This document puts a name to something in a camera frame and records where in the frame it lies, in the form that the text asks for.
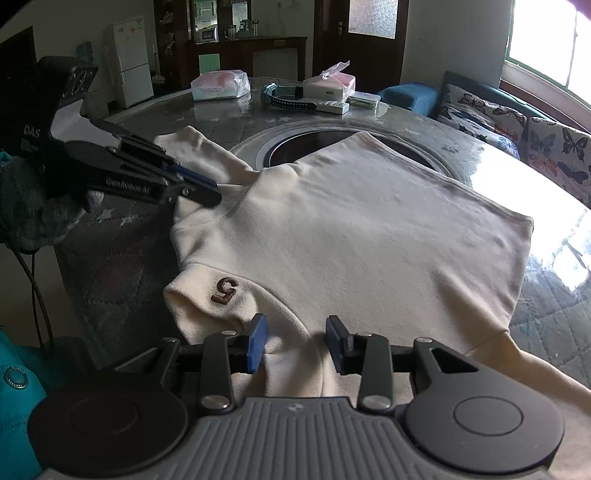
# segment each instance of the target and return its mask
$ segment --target wooden cabinet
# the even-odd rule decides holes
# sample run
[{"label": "wooden cabinet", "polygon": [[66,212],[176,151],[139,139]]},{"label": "wooden cabinet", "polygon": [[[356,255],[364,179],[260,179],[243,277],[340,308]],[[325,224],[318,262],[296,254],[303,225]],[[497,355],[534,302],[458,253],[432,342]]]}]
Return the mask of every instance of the wooden cabinet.
[{"label": "wooden cabinet", "polygon": [[189,1],[154,0],[158,59],[169,92],[187,88],[192,80],[187,70],[187,45],[193,41]]},{"label": "wooden cabinet", "polygon": [[199,56],[217,53],[220,55],[222,70],[242,70],[252,77],[252,55],[254,52],[284,48],[297,50],[297,74],[298,80],[302,82],[306,74],[306,37],[252,37],[192,44],[187,49],[188,73],[192,77],[191,79],[197,78],[200,74]]},{"label": "wooden cabinet", "polygon": [[208,0],[207,2],[195,2],[195,21],[209,22],[217,19],[217,2]]}]

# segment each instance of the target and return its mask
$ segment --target jacket button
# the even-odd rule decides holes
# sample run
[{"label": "jacket button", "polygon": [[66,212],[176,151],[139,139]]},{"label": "jacket button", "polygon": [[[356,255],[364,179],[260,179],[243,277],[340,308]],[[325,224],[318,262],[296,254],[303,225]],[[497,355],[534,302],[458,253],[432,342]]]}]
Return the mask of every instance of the jacket button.
[{"label": "jacket button", "polygon": [[12,388],[20,390],[29,384],[29,377],[21,367],[8,367],[4,372],[4,381]]}]

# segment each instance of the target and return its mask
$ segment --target teal jacket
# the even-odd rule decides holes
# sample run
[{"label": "teal jacket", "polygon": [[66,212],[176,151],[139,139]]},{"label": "teal jacket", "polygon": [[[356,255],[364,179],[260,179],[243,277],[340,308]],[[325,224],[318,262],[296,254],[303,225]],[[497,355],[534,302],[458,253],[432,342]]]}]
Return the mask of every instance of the teal jacket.
[{"label": "teal jacket", "polygon": [[27,436],[27,421],[46,397],[45,389],[25,366],[23,351],[0,330],[0,479],[32,480],[41,468]]}]

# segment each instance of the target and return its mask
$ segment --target floor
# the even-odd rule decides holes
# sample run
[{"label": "floor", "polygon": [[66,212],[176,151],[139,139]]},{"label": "floor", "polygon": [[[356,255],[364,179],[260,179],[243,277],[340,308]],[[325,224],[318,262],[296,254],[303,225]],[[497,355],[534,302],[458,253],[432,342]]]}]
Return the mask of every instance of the floor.
[{"label": "floor", "polygon": [[[31,266],[31,257],[23,258]],[[11,250],[0,245],[0,325],[16,345],[38,346],[31,306],[31,285]],[[74,315],[52,247],[41,249],[35,256],[36,279],[43,294],[54,336],[80,336],[80,326]],[[43,318],[39,308],[39,321]]]}]

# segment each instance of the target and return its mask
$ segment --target white box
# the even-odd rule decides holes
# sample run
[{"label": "white box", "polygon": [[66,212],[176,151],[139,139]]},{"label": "white box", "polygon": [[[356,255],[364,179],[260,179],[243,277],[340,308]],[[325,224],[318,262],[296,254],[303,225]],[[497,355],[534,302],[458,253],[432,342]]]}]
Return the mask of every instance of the white box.
[{"label": "white box", "polygon": [[346,102],[355,91],[355,77],[341,72],[348,66],[349,62],[338,63],[320,75],[304,80],[304,97]]}]

